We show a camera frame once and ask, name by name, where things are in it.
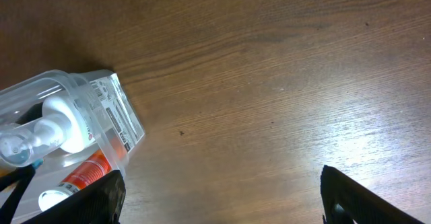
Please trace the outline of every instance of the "clear plastic bin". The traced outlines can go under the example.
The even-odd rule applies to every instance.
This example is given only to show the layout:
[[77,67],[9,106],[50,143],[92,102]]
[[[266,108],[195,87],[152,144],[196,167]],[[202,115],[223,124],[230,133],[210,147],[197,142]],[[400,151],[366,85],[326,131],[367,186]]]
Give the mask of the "clear plastic bin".
[[[115,73],[108,70],[75,74],[47,71],[15,86],[0,91],[0,127],[16,123],[31,107],[47,97],[67,92],[84,118],[96,143],[78,153],[56,149],[44,157],[44,163],[23,195],[14,222],[40,213],[39,194],[55,187],[79,163],[101,149],[113,170],[125,176],[129,158],[143,141],[145,131],[120,86]],[[13,169],[1,161],[4,172]],[[11,190],[0,193],[2,204]]]

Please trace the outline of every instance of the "wooden table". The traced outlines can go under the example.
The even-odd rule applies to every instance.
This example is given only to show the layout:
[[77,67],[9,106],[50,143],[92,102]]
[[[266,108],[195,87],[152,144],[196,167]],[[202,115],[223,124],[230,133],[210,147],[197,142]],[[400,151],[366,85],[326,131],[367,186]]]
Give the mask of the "wooden table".
[[121,223],[321,223],[332,165],[431,220],[431,0],[1,0],[2,88],[111,68]]

